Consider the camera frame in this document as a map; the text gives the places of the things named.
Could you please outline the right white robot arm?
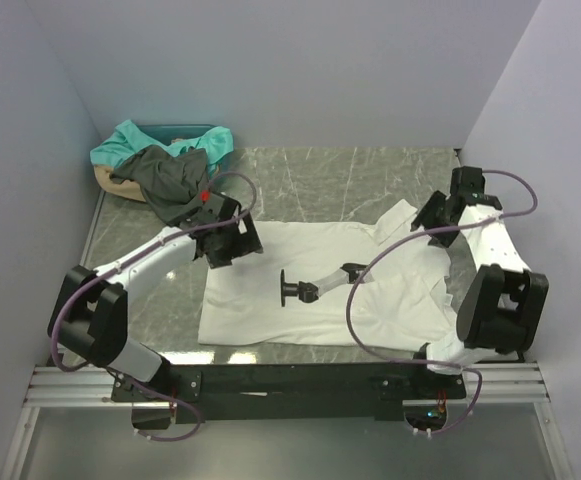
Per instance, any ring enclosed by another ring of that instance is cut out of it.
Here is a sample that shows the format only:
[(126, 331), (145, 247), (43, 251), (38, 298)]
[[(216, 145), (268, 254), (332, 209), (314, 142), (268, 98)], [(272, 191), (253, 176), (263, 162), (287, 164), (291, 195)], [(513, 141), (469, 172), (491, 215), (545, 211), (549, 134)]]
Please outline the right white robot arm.
[(454, 329), (422, 348), (436, 374), (456, 375), (496, 355), (526, 352), (549, 290), (547, 277), (517, 252), (504, 223), (510, 215), (486, 192), (485, 174), (477, 167), (455, 168), (449, 194), (434, 192), (411, 223), (434, 247), (448, 248), (463, 236), (476, 267)]

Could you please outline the white polo shirt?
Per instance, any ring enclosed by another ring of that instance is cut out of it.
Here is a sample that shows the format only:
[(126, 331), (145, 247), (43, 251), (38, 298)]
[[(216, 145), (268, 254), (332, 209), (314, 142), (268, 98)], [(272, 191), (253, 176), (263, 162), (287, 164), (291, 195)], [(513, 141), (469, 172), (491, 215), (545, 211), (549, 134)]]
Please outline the white polo shirt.
[(407, 242), (371, 268), (358, 288), (343, 267), (367, 267), (406, 237), (416, 210), (401, 200), (372, 224), (259, 222), (262, 254), (212, 269), (198, 340), (368, 346), (416, 351), (455, 327), (445, 279), (447, 253), (427, 239)]

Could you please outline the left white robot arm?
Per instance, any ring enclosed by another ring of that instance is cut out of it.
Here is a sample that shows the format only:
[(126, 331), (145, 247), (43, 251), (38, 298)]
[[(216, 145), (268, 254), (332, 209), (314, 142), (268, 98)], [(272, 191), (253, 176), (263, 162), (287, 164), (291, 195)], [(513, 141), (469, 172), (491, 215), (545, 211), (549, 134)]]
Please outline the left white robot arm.
[(178, 381), (170, 361), (129, 333), (131, 304), (184, 264), (203, 259), (216, 269), (262, 250), (250, 211), (231, 197), (203, 191), (199, 208), (180, 225), (164, 227), (115, 261), (95, 269), (78, 265), (66, 274), (48, 325), (53, 362), (70, 369), (59, 358), (65, 347), (85, 364), (171, 394)]

